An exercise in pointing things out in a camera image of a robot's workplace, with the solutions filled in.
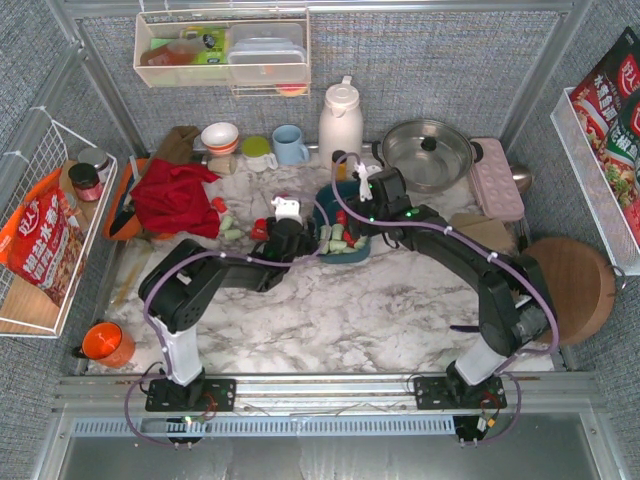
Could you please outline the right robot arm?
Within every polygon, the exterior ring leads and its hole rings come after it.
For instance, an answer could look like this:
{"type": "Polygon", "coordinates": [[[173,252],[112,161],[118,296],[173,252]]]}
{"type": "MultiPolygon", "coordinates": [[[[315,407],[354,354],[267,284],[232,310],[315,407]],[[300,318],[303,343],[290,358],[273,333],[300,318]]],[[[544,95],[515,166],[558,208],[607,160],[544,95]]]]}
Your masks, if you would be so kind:
{"type": "Polygon", "coordinates": [[[509,257],[490,250],[453,228],[426,205],[414,206],[404,177],[396,168],[368,165],[356,153],[335,162],[353,162],[359,192],[337,201],[355,235],[383,235],[398,245],[430,257],[470,285],[478,296],[478,336],[472,346],[446,369],[439,385],[416,381],[421,409],[478,408],[499,383],[498,375],[518,354],[529,354],[529,343],[545,333],[552,352],[559,329],[542,270],[527,255],[509,257]]]}

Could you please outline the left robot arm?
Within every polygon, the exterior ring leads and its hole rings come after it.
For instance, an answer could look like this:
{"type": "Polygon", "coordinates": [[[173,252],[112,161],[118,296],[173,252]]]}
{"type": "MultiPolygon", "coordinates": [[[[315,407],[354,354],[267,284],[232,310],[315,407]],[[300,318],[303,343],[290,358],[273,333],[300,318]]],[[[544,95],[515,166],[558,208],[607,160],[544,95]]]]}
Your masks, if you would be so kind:
{"type": "Polygon", "coordinates": [[[248,254],[207,249],[181,241],[142,281],[143,317],[159,341],[165,368],[146,390],[149,412],[211,413],[233,409],[233,380],[216,386],[206,378],[197,346],[197,323],[220,289],[263,293],[277,286],[294,265],[320,253],[313,223],[301,215],[300,195],[272,198],[274,216],[267,239],[248,254]]]}

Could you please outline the teal storage basket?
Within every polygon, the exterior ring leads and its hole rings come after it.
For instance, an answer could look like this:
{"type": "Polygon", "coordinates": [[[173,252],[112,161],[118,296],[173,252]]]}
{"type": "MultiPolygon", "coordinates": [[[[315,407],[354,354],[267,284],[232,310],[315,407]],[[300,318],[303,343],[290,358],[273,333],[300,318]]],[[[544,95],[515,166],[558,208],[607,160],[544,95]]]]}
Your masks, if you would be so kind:
{"type": "MultiPolygon", "coordinates": [[[[347,202],[352,198],[359,199],[359,183],[357,181],[343,181],[337,183],[337,190],[341,198],[347,202]]],[[[330,184],[323,186],[315,196],[316,201],[324,209],[328,219],[329,225],[332,227],[336,223],[336,214],[342,209],[340,204],[336,201],[332,187],[330,184]]],[[[319,239],[319,230],[322,225],[325,225],[324,217],[317,207],[313,208],[312,218],[315,224],[315,234],[317,240],[319,239]]],[[[327,264],[351,264],[364,261],[370,254],[371,241],[368,239],[367,244],[360,250],[354,247],[347,247],[342,252],[330,251],[326,255],[319,255],[318,258],[327,264]]]]}

